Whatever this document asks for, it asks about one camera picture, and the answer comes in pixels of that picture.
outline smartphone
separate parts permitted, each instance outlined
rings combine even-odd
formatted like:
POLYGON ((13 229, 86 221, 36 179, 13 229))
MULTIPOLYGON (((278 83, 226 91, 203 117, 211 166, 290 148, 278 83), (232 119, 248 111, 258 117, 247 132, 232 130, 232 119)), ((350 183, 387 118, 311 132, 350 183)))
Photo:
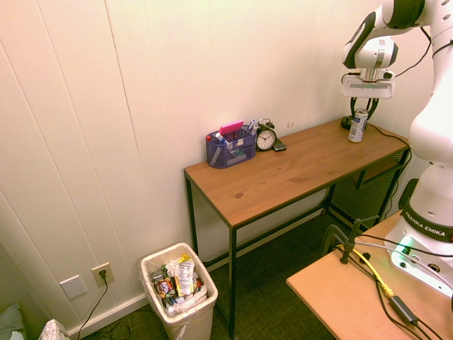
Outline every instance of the smartphone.
POLYGON ((272 147, 275 151, 283 151, 283 150, 286 150, 286 145, 277 138, 277 140, 275 141, 275 144, 274 146, 272 147))

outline white light switch plate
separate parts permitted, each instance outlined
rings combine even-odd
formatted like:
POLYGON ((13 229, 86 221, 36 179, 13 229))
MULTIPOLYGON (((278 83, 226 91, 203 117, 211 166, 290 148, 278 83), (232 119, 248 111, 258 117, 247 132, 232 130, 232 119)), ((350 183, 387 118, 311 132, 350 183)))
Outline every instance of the white light switch plate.
POLYGON ((87 292, 82 278, 77 275, 59 283, 68 299, 74 299, 87 292))

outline table top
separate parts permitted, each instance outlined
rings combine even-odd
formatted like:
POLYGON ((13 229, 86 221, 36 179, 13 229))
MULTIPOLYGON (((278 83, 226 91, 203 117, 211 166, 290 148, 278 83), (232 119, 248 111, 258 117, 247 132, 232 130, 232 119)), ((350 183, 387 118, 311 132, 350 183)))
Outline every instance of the table top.
POLYGON ((256 152, 226 169, 203 162, 184 172, 228 226, 240 227, 406 148, 372 127, 360 143, 350 142, 348 133, 334 120, 281 137, 285 151, 256 152))
MULTIPOLYGON (((385 237, 400 218, 395 214, 367 233, 385 237)), ((360 237, 360 241, 383 244, 369 237, 360 237)), ((417 317, 443 339, 453 339, 453 314, 448 297, 392 267, 385 249, 359 245, 356 249, 371 254, 370 262, 384 282, 417 317)), ((355 264, 341 264, 340 257, 339 251, 332 251, 288 278, 287 284, 338 340, 415 339, 387 319, 374 281, 355 264)), ((399 321, 384 299, 389 314, 399 321)))

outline clock face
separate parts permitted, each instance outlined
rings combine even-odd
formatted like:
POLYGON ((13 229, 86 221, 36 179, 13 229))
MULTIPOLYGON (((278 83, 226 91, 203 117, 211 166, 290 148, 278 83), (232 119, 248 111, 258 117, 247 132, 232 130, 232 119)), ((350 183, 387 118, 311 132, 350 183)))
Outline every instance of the clock face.
POLYGON ((272 130, 264 130, 256 138, 256 146, 260 150, 269 150, 275 143, 277 136, 272 130))

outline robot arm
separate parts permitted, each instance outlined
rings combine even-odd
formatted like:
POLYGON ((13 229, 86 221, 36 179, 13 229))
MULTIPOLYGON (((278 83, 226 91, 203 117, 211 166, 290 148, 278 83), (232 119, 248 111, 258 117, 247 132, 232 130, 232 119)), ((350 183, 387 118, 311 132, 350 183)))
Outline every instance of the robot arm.
MULTIPOLYGON (((389 45, 391 52, 387 56, 387 51, 381 53, 384 57, 379 64, 377 56, 374 59, 364 57, 368 44, 385 35, 402 34, 418 26, 431 28, 434 86, 428 104, 412 122, 409 142, 417 156, 437 163, 423 172, 403 209, 404 218, 386 238, 406 244, 404 238, 408 237, 412 247, 453 254, 453 109, 449 102, 453 94, 453 1, 384 0, 382 7, 366 17, 346 44, 343 64, 348 68, 371 69, 386 67, 387 63, 390 65, 396 58, 395 46, 391 51, 389 45)), ((379 49, 374 48, 374 51, 379 55, 379 49)), ((453 283, 453 259, 436 259, 415 251, 412 254, 432 264, 432 268, 435 267, 438 273, 453 283)), ((452 296, 452 285, 446 286, 436 276, 420 271, 410 261, 405 262, 406 269, 401 269, 402 258, 394 259, 392 255, 391 260, 400 270, 452 296)))
POLYGON ((398 46, 387 36, 410 31, 423 22, 424 0, 386 0, 363 20, 343 49, 348 69, 386 68, 395 62, 398 46))
POLYGON ((343 64, 348 69, 360 69, 360 73, 343 77, 342 95, 351 98, 393 96, 394 73, 386 68, 395 62, 398 46, 389 35, 403 34, 424 25, 424 4, 423 0, 386 0, 368 14, 343 48, 343 64))

